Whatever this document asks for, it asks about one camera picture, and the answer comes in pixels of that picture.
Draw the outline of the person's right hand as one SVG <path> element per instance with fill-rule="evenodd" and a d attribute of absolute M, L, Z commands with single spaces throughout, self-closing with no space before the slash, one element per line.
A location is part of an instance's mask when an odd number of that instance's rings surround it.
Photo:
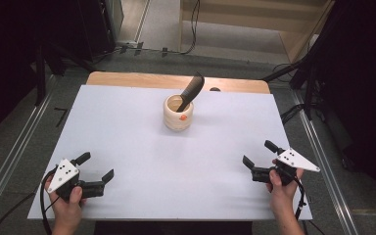
<path fill-rule="evenodd" d="M 294 218 L 293 200 L 298 189 L 298 183 L 293 180 L 288 185 L 283 185 L 281 178 L 276 170 L 269 173 L 270 182 L 266 188 L 270 193 L 270 208 L 274 216 L 281 218 Z"/>

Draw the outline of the black comb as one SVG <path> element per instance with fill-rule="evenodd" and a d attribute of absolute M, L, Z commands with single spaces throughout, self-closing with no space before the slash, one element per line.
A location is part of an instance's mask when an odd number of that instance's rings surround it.
<path fill-rule="evenodd" d="M 185 90 L 180 95 L 182 103 L 176 110 L 178 113 L 183 112 L 185 108 L 197 97 L 197 95 L 203 89 L 204 84 L 205 78 L 199 72 L 196 72 Z"/>

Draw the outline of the black curtain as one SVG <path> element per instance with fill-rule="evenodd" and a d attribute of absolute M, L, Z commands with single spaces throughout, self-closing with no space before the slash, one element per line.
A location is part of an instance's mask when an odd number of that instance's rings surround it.
<path fill-rule="evenodd" d="M 52 73 L 65 72 L 63 58 L 92 71 L 116 47 L 108 0 L 0 0 L 0 123 L 37 90 L 38 44 Z"/>
<path fill-rule="evenodd" d="M 335 0 L 300 72 L 349 137 L 344 157 L 376 180 L 376 0 Z"/>

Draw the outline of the person's dark clothing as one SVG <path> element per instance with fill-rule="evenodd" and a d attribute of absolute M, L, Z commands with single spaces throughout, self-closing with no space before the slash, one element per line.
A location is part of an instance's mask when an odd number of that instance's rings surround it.
<path fill-rule="evenodd" d="M 93 235 L 253 235 L 249 221 L 97 221 Z"/>

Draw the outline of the wooden table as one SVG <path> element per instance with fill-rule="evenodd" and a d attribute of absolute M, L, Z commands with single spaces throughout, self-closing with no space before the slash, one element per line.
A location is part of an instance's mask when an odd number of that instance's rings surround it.
<path fill-rule="evenodd" d="M 192 75 L 155 74 L 142 72 L 91 72 L 86 81 L 87 85 L 108 85 L 145 88 L 185 88 L 193 78 Z M 204 90 L 269 94 L 268 84 L 262 80 L 206 77 Z"/>

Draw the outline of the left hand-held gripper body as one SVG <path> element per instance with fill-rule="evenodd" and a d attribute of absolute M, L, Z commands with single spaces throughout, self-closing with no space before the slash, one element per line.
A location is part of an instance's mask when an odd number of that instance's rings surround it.
<path fill-rule="evenodd" d="M 71 192 L 75 187 L 82 189 L 82 199 L 102 197 L 106 185 L 104 181 L 86 182 L 79 179 L 80 170 L 77 166 L 83 163 L 85 160 L 62 159 L 56 167 L 47 192 L 55 192 L 66 202 L 70 199 Z"/>

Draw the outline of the person's left hand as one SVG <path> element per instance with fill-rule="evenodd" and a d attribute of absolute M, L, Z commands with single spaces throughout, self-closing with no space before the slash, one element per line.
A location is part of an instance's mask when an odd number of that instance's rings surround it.
<path fill-rule="evenodd" d="M 70 200 L 65 202 L 58 199 L 55 192 L 49 194 L 50 202 L 54 212 L 55 220 L 52 231 L 55 227 L 78 228 L 82 219 L 82 211 L 80 204 L 84 202 L 82 199 L 82 189 L 76 186 L 70 192 Z"/>

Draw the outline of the light wooden cabinet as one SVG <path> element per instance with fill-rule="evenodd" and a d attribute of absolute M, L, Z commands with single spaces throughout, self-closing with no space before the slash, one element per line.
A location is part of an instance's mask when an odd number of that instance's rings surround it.
<path fill-rule="evenodd" d="M 199 22 L 277 30 L 290 62 L 319 33 L 335 0 L 200 0 Z"/>

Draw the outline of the white board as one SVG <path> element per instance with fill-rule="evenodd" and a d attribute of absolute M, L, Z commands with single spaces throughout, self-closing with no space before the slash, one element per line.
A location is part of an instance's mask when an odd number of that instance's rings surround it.
<path fill-rule="evenodd" d="M 171 89 L 83 85 L 48 166 L 88 152 L 80 177 L 114 178 L 101 198 L 88 200 L 86 219 L 271 219 L 270 196 L 243 165 L 269 167 L 267 140 L 288 148 L 270 94 L 203 91 L 192 124 L 173 131 L 163 104 Z"/>

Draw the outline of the cream ribbed ceramic cup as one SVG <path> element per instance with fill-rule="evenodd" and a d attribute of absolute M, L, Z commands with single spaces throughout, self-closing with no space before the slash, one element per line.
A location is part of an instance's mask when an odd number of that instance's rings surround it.
<path fill-rule="evenodd" d="M 174 131 L 183 131 L 187 129 L 193 121 L 194 104 L 190 103 L 179 113 L 177 110 L 181 104 L 182 98 L 179 95 L 171 95 L 164 100 L 164 124 L 166 127 Z"/>

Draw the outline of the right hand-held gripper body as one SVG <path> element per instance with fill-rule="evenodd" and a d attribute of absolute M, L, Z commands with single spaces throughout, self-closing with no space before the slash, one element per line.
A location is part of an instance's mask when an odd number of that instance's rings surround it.
<path fill-rule="evenodd" d="M 269 183 L 269 173 L 275 170 L 281 178 L 283 186 L 288 185 L 297 177 L 297 169 L 319 172 L 320 168 L 302 156 L 292 148 L 282 149 L 269 147 L 269 150 L 277 155 L 276 164 L 270 168 L 257 167 L 251 163 L 252 180 Z"/>

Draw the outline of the black metal stand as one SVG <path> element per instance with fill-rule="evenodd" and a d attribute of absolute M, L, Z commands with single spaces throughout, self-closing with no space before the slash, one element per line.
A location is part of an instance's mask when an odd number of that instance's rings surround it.
<path fill-rule="evenodd" d="M 46 95 L 46 77 L 45 77 L 45 61 L 42 53 L 42 45 L 38 44 L 35 52 L 36 57 L 36 76 L 37 76 L 37 97 L 35 105 L 39 106 Z"/>
<path fill-rule="evenodd" d="M 289 81 L 289 85 L 293 90 L 300 89 L 305 85 L 305 98 L 303 102 L 303 111 L 305 112 L 306 117 L 309 120 L 312 120 L 311 117 L 311 108 L 312 108 L 312 93 L 315 87 L 317 67 L 313 62 L 307 57 L 288 64 L 285 68 L 274 71 L 272 74 L 264 77 L 262 81 L 270 82 L 284 74 L 287 74 L 291 71 L 295 71 L 292 79 Z"/>

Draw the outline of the metal floor rail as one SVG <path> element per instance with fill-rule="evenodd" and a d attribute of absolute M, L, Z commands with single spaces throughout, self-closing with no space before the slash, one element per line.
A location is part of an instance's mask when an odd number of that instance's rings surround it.
<path fill-rule="evenodd" d="M 0 124 L 0 198 L 61 80 L 60 75 L 50 75 L 46 79 L 46 95 L 38 106 L 34 105 L 34 93 L 28 94 Z"/>
<path fill-rule="evenodd" d="M 360 235 L 333 172 L 330 158 L 334 157 L 334 151 L 328 150 L 326 139 L 321 136 L 323 127 L 317 127 L 316 117 L 309 119 L 304 110 L 298 111 L 296 117 L 302 123 L 304 140 L 310 148 L 308 158 L 320 168 L 319 172 L 311 172 L 305 179 L 313 216 L 308 224 L 319 235 Z"/>

